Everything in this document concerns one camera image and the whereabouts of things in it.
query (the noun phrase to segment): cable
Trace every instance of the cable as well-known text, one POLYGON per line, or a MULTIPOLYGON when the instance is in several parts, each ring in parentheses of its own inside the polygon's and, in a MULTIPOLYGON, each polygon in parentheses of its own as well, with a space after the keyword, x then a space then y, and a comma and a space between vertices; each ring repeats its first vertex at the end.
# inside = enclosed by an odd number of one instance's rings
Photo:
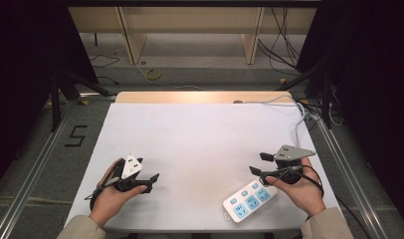
POLYGON ((274 186, 274 184, 276 184, 276 182, 278 180, 282 179, 282 177, 284 177, 288 172, 290 172, 289 168, 287 168, 287 170, 283 174, 281 174, 273 183, 271 183, 271 186, 274 186))
POLYGON ((350 213, 350 215, 354 218, 354 220, 356 220, 357 224, 359 224, 361 230, 364 232, 366 237, 368 239, 372 239, 372 237, 367 232, 366 228, 364 228, 364 226, 361 224, 360 220, 356 217, 356 215, 354 215, 353 211, 351 211, 350 208, 348 208, 348 206, 341 199, 339 199, 339 197, 337 197, 336 195, 335 195, 335 198, 339 203, 341 203, 345 207, 345 209, 347 209, 348 213, 350 213))
POLYGON ((342 124, 344 123, 344 118, 341 118, 341 122, 335 122, 334 119, 332 118, 332 115, 331 115, 331 108, 332 108, 332 103, 329 103, 329 111, 328 111, 329 119, 336 126, 342 126, 342 124))
POLYGON ((261 45, 259 45, 261 51, 262 51, 265 55, 267 55, 268 57, 270 57, 270 65, 271 65, 271 67, 272 67, 274 70, 275 70, 275 68, 274 68, 274 66, 273 66, 272 63, 271 63, 271 60, 274 60, 274 61, 280 62, 280 63, 284 63, 284 64, 288 65, 289 67, 293 68, 294 70, 299 71, 299 70, 296 68, 296 66, 292 65, 291 63, 289 63, 288 61, 286 61, 285 59, 283 59, 282 57, 280 57, 279 55, 277 55, 275 52, 273 52, 272 50, 268 49, 267 46, 265 46, 265 44, 264 44, 261 40, 258 40, 258 41, 259 41, 259 43, 261 43, 261 45))
POLYGON ((308 177, 308 176, 302 174, 302 173, 299 173, 299 172, 297 172, 297 171, 295 171, 295 173, 296 173, 296 174, 299 174, 301 177, 307 179, 308 181, 310 181, 311 183, 313 183, 315 186, 317 186, 317 187, 319 188, 319 190, 320 190, 320 193, 321 193, 322 197, 323 197, 324 191, 323 191, 323 187, 322 187, 322 180, 320 180, 320 176, 319 176, 319 174, 317 173, 317 171, 314 170, 314 168, 311 167, 311 166, 302 165, 302 167, 307 167, 307 168, 310 168, 311 170, 313 170, 313 172, 316 173, 317 182, 316 182, 315 180, 311 179, 310 177, 308 177))
POLYGON ((119 48, 119 49, 117 49, 117 50, 112 50, 112 51, 110 51, 110 52, 105 53, 104 55, 105 55, 105 56, 108 56, 108 55, 111 54, 111 53, 115 53, 115 54, 117 55, 117 52, 118 52, 118 51, 125 51, 125 48, 119 48))
POLYGON ((301 124, 304 121, 305 111, 304 111, 304 107, 300 103, 297 103, 295 101, 295 99, 293 99, 291 96, 280 96, 280 97, 277 97, 275 99, 272 99, 272 100, 266 101, 266 102, 244 102, 244 103, 245 104, 265 104, 265 105, 268 105, 268 106, 277 106, 277 107, 298 107, 299 110, 301 111, 302 119, 296 124, 295 133, 296 133, 296 146, 300 147, 298 128, 299 128, 299 124, 301 124), (278 99, 281 99, 281 98, 289 98, 295 103, 295 105, 294 106, 287 106, 287 105, 273 105, 273 104, 270 104, 271 102, 274 102, 274 101, 276 101, 278 99))
POLYGON ((114 82, 116 85, 120 85, 120 82, 115 81, 115 80, 111 79, 110 77, 97 77, 97 78, 105 78, 105 79, 109 79, 110 81, 114 82))
POLYGON ((332 93, 332 95, 334 96, 334 98, 335 98, 336 102, 338 103, 338 105, 341 106, 341 104, 339 103, 338 98, 337 98, 336 95, 335 95, 335 92, 334 92, 332 89, 331 89, 331 93, 332 93))
POLYGON ((273 12, 274 19, 276 20, 277 27, 279 28, 279 31, 280 31, 278 38, 280 37, 280 35, 283 36, 283 39, 285 40, 285 43, 286 43, 287 52, 289 54, 289 58, 292 61, 293 65, 296 65, 295 61, 297 62, 299 60, 298 57, 299 57, 300 54, 293 47, 293 45, 290 42, 290 39, 288 37, 288 34, 287 34, 288 8, 283 8, 283 23, 282 23, 281 27, 280 27, 280 23, 279 23, 279 20, 277 18, 277 15, 276 15, 276 13, 274 11, 274 8, 271 8, 271 10, 273 12))
POLYGON ((97 189, 93 192, 93 194, 87 196, 85 200, 94 200, 100 195, 100 193, 106 188, 111 186, 113 183, 119 180, 118 177, 109 179, 112 173, 121 165, 122 162, 119 160, 110 170, 109 173, 106 174, 106 177, 103 179, 102 183, 98 185, 97 189))
POLYGON ((299 103, 302 104, 302 106, 304 106, 305 108, 309 109, 309 110, 310 110, 311 112, 313 112, 313 113, 317 113, 317 114, 320 114, 320 113, 321 113, 321 111, 320 111, 320 106, 311 105, 311 104, 306 104, 306 103, 303 103, 303 102, 301 102, 301 101, 299 101, 299 103))
POLYGON ((201 90, 201 91, 207 91, 207 89, 200 88, 200 87, 195 87, 195 86, 173 86, 173 85, 168 85, 168 84, 163 84, 163 83, 154 83, 154 82, 151 82, 151 81, 146 77, 146 73, 142 70, 142 68, 139 67, 139 66, 136 66, 136 67, 142 72, 142 74, 143 74, 143 76, 145 77, 146 81, 147 81, 148 83, 150 83, 150 84, 158 85, 158 86, 164 86, 164 87, 170 87, 170 88, 174 88, 174 89, 194 88, 194 89, 201 90))
POLYGON ((109 66, 109 65, 112 65, 112 64, 114 64, 114 63, 116 63, 116 62, 118 62, 118 61, 120 60, 120 58, 108 57, 108 56, 105 56, 105 55, 97 55, 96 57, 91 58, 90 61, 93 61, 93 60, 95 60, 95 59, 98 58, 98 57, 105 57, 105 58, 109 58, 109 59, 114 59, 114 61, 111 62, 111 63, 108 63, 108 64, 106 64, 106 65, 103 65, 103 66, 94 66, 94 65, 93 65, 93 67, 95 67, 95 68, 104 68, 104 67, 109 66))
POLYGON ((311 125, 311 127, 307 130, 307 131, 311 131, 311 129, 319 122, 319 120, 321 119, 321 117, 319 117, 314 124, 311 125))

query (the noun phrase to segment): white tabletop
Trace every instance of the white tabletop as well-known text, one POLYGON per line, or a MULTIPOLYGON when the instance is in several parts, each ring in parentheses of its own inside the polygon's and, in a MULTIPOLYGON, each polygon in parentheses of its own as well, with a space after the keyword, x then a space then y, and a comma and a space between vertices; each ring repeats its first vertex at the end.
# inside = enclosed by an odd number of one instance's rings
MULTIPOLYGON (((254 178, 249 166, 274 170, 260 152, 296 146, 301 113, 293 103, 112 104, 75 198, 69 221, 90 213, 84 198, 106 169, 128 153, 143 158, 138 179, 160 173, 149 194, 128 201, 105 229, 127 232, 242 232, 300 228, 306 214, 281 191, 241 223, 227 221, 223 201, 254 178)), ((300 147, 315 150, 302 122, 300 147)), ((317 155, 327 207, 338 203, 317 155)))

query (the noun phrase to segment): white power strip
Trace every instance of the white power strip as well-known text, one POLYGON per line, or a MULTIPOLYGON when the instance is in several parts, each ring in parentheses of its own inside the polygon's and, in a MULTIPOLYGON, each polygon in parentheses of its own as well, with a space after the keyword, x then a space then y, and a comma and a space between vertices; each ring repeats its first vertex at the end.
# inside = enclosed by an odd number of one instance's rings
POLYGON ((277 192, 276 187, 265 187, 257 178, 224 200, 223 206, 227 211, 224 217, 227 220, 231 217, 235 222, 241 222, 271 200, 277 192))

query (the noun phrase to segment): aluminum frame rail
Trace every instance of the aluminum frame rail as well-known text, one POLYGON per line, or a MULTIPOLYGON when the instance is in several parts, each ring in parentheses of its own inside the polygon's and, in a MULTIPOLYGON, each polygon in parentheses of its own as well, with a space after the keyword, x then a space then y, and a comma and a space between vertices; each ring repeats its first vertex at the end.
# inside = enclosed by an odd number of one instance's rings
POLYGON ((22 187, 19 189, 17 195, 14 197, 12 203, 10 204, 8 210, 0 220, 0 238, 8 238, 13 228, 16 225, 26 202, 31 195, 40 175, 45 168, 48 159, 50 158, 53 149, 60 138, 60 135, 65 128, 66 121, 68 120, 71 112, 76 106, 76 102, 68 102, 66 109, 62 114, 62 120, 59 126, 50 133, 44 147, 42 148, 37 160, 35 161, 32 169, 30 170, 28 176, 26 177, 22 187))
POLYGON ((375 239, 388 238, 382 224, 379 220, 378 215, 376 214, 372 204, 366 197, 366 194, 362 187, 360 186, 356 176, 351 170, 350 165, 347 162, 347 159, 344 153, 341 150, 341 147, 338 144, 333 132, 331 129, 328 129, 323 122, 322 119, 318 122, 320 131, 325 139, 331 153, 335 159, 335 162, 338 165, 342 176, 347 183, 348 189, 350 190, 354 202, 356 203, 365 224, 369 230, 370 236, 375 239))

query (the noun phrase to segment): person's right hand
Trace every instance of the person's right hand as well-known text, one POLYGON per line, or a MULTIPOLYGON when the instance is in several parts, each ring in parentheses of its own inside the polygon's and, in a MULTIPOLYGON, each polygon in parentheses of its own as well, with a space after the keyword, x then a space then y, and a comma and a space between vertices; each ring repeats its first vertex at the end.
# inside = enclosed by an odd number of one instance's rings
MULTIPOLYGON (((102 177, 101 181, 98 183, 98 186, 102 185, 103 179, 108 176, 111 172, 111 169, 118 162, 115 161, 111 167, 106 171, 105 175, 102 177)), ((97 198, 93 211, 90 214, 90 218, 100 227, 103 228, 105 224, 111 219, 111 217, 115 216, 122 205, 130 198, 142 193, 146 190, 145 185, 140 185, 132 188, 126 192, 117 191, 114 186, 106 187, 100 196, 97 198)))
MULTIPOLYGON (((311 167, 307 157, 302 158, 302 165, 311 167)), ((318 181, 316 173, 308 167, 303 168, 303 174, 316 182, 318 181)), ((319 188, 307 179, 301 178, 301 180, 295 184, 287 184, 272 176, 267 176, 266 179, 270 184, 282 190, 292 202, 298 208, 305 211, 309 217, 313 217, 316 213, 326 209, 319 188)))

